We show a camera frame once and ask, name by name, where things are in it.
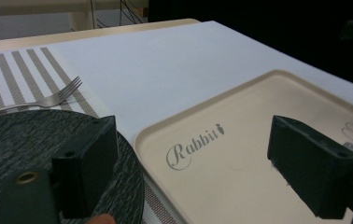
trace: white tabletop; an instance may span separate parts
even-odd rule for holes
[[[215,21],[46,45],[67,74],[116,116],[132,144],[149,125],[271,70],[302,77],[353,104],[353,84]],[[174,221],[182,222],[148,180]],[[167,223],[146,204],[146,223]]]

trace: striped placemat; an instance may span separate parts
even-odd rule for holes
[[[0,107],[34,102],[52,95],[75,76],[76,74],[68,70],[67,65],[61,65],[46,47],[1,52]],[[54,106],[53,109],[71,110],[96,118],[111,115],[109,109],[91,91],[91,87],[85,84],[84,78],[82,82],[83,84],[73,94],[73,97],[62,105]],[[11,109],[0,114],[27,109],[41,108],[33,106]],[[146,175],[144,178],[145,206],[142,222],[146,224],[180,222],[151,180]]]

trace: dark gray plate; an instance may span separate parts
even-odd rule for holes
[[[3,180],[30,167],[51,168],[51,156],[95,119],[61,110],[24,111],[0,116],[0,188]],[[93,214],[109,213],[121,223],[141,223],[144,207],[142,169],[133,148],[118,133],[119,160]],[[62,219],[84,223],[86,219]]]

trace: beige tray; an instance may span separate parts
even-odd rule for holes
[[[272,166],[273,115],[353,147],[353,105],[276,70],[146,128],[134,149],[188,223],[351,223],[315,217]]]

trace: wooden table edge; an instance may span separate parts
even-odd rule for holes
[[[47,45],[52,43],[78,40],[78,39],[84,39],[84,38],[90,38],[90,37],[96,37],[96,36],[102,36],[102,35],[117,35],[117,34],[125,34],[130,32],[137,32],[137,31],[161,29],[161,28],[173,27],[178,25],[194,24],[198,22],[199,21],[195,19],[156,21],[156,22],[109,27],[109,28],[95,29],[95,30],[60,33],[55,35],[38,35],[38,36],[28,36],[28,37],[21,37],[21,38],[15,38],[15,39],[4,39],[4,40],[0,40],[0,51],[28,48],[28,47],[38,46],[38,45]]]

